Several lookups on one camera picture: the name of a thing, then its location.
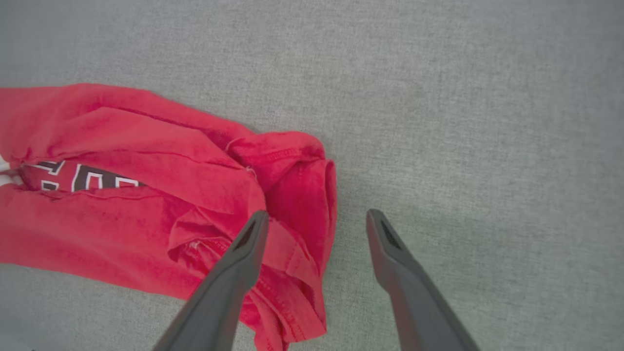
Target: gray carpet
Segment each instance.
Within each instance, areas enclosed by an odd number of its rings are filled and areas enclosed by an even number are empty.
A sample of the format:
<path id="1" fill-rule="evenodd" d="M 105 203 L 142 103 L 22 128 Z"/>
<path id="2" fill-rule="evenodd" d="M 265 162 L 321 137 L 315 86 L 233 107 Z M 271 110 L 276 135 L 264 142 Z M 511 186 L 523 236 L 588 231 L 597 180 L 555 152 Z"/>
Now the gray carpet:
<path id="1" fill-rule="evenodd" d="M 75 82 L 321 139 L 329 332 L 294 351 L 399 349 L 369 207 L 483 350 L 624 349 L 624 2 L 0 2 L 0 85 Z M 180 306 L 0 266 L 0 332 L 40 351 L 150 350 Z"/>

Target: red t-shirt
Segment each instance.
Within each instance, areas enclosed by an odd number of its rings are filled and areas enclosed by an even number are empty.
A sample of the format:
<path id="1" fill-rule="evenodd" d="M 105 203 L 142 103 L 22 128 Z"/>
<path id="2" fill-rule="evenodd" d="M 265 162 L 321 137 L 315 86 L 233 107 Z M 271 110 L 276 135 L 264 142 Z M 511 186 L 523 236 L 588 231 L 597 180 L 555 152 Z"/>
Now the red t-shirt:
<path id="1" fill-rule="evenodd" d="M 187 299 L 265 209 L 240 320 L 258 350 L 326 332 L 336 174 L 319 140 L 96 84 L 0 89 L 0 111 L 0 262 Z"/>

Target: gray fabric surface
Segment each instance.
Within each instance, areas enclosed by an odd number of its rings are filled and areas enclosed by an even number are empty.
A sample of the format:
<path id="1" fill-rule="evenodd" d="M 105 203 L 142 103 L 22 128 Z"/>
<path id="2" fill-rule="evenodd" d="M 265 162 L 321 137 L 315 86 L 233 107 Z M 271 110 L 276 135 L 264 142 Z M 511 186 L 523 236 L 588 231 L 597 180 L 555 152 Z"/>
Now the gray fabric surface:
<path id="1" fill-rule="evenodd" d="M 292 350 L 399 349 L 369 207 L 483 350 L 624 349 L 621 1 L 1 3 L 0 85 L 83 81 L 325 144 L 329 332 Z M 180 304 L 0 266 L 0 326 L 40 351 L 149 350 Z"/>

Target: red shirt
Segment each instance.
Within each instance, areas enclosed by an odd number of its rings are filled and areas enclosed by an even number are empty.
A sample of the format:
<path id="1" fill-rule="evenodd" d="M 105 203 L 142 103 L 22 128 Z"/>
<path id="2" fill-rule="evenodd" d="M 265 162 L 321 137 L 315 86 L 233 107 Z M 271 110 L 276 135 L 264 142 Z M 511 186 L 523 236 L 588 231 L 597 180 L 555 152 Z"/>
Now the red shirt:
<path id="1" fill-rule="evenodd" d="M 266 209 L 240 320 L 258 350 L 326 332 L 336 174 L 319 140 L 95 84 L 0 89 L 0 111 L 0 172 L 24 181 L 0 175 L 0 262 L 187 299 Z"/>

